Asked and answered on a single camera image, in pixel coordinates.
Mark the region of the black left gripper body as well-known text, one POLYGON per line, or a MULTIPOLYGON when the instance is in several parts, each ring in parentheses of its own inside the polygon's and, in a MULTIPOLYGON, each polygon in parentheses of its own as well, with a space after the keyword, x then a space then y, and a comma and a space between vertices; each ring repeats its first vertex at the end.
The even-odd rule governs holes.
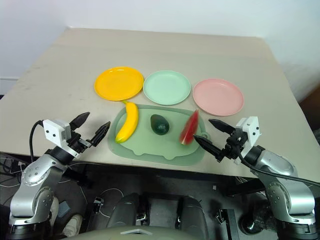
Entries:
POLYGON ((79 158, 80 155, 88 148, 92 146, 89 140, 84 140, 81 135, 75 131, 71 131, 71 138, 67 140, 67 146, 73 150, 73 154, 67 153, 68 158, 79 158))

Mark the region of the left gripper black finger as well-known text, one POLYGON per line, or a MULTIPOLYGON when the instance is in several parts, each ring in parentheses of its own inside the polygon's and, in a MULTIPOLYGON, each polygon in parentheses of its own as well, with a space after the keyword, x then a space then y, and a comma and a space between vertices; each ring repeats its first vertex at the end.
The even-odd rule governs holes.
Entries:
POLYGON ((70 130, 74 131, 77 128, 80 128, 87 120, 90 112, 84 112, 75 117, 70 123, 70 130))
POLYGON ((110 125, 111 125, 111 122, 108 121, 105 124, 101 125, 99 129, 95 132, 93 138, 90 140, 90 143, 93 147, 96 147, 107 135, 110 125))

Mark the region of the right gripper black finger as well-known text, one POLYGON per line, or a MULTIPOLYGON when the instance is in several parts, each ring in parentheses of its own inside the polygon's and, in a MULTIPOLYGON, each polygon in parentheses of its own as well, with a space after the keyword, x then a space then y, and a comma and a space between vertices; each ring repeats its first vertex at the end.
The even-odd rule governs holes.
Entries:
POLYGON ((221 153, 221 150, 214 146, 207 138, 196 134, 193 135, 193 138, 205 151, 213 156, 217 157, 221 153))
POLYGON ((232 135, 235 131, 235 128, 222 120, 219 119, 209 119, 208 120, 217 130, 232 135))

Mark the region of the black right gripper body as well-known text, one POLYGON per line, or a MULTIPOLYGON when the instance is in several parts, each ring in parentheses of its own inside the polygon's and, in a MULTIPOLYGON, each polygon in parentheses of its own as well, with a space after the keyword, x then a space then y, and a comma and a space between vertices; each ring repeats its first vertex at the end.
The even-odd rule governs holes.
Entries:
POLYGON ((241 150, 244 149, 245 142, 247 141, 247 133, 241 129, 235 129, 227 138, 224 148, 215 157, 218 162, 221 162, 224 157, 231 160, 236 160, 241 150))

